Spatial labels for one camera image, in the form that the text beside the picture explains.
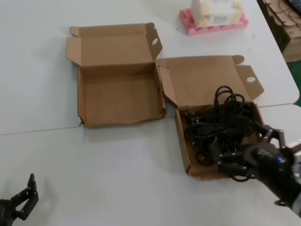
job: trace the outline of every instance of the open cardboard box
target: open cardboard box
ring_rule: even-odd
[[[78,68],[78,115],[87,127],[163,118],[153,23],[71,27],[66,57]]]
[[[163,88],[167,98],[177,107],[175,122],[180,141],[185,171],[188,175],[200,179],[229,177],[219,173],[216,166],[202,166],[196,161],[196,151],[192,144],[185,140],[184,130],[187,127],[185,113],[214,112],[214,95],[216,90],[227,85],[235,93],[245,97],[252,108],[253,121],[263,124],[259,109],[252,102],[264,92],[251,66],[238,65],[243,56],[197,56],[179,57],[158,60]],[[259,134],[253,133],[243,142],[257,143]]]

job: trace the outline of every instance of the power cord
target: power cord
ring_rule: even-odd
[[[219,97],[225,93],[229,93],[229,96],[221,105]],[[235,94],[229,86],[220,86],[217,89],[213,114],[203,115],[189,112],[185,119],[188,124],[184,131],[185,139],[195,146],[196,160],[204,166],[215,164],[211,152],[213,145],[222,154],[240,152],[242,139],[253,133],[250,105],[245,103],[245,98],[241,94]],[[231,178],[238,182],[244,182],[252,178],[252,175],[244,179],[235,176],[231,176]]]

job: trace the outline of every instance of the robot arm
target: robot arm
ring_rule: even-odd
[[[22,209],[17,211],[16,207],[26,200],[27,202]],[[38,201],[37,185],[34,180],[34,175],[31,174],[26,189],[10,200],[0,200],[0,226],[12,226],[16,218],[26,220]]]
[[[255,123],[260,143],[246,146],[242,153],[220,155],[219,171],[229,175],[254,175],[282,203],[301,217],[301,141],[285,145],[282,130]],[[279,148],[270,143],[275,138]]]

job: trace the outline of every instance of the box lid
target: box lid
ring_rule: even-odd
[[[244,57],[192,56],[158,60],[166,97],[177,107],[212,105],[216,90],[230,86],[246,101],[264,92],[251,66],[237,65]]]
[[[153,62],[162,44],[153,23],[70,27],[66,57],[79,66]]]

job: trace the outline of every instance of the cardboard box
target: cardboard box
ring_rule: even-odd
[[[257,0],[286,62],[301,60],[301,16],[284,0]]]
[[[71,27],[66,57],[78,68],[78,116],[87,127],[161,119],[165,100],[153,23]]]
[[[259,109],[252,100],[263,93],[264,89],[251,66],[238,65],[243,60],[243,56],[196,56],[158,60],[165,95],[177,107],[175,121],[188,175],[201,179],[229,177],[219,173],[216,166],[198,164],[194,147],[184,138],[187,126],[184,113],[212,113],[214,95],[220,86],[230,86],[235,93],[243,95],[252,107],[253,120],[263,124]],[[255,80],[248,82],[249,77]],[[257,133],[244,139],[246,143],[258,141]]]

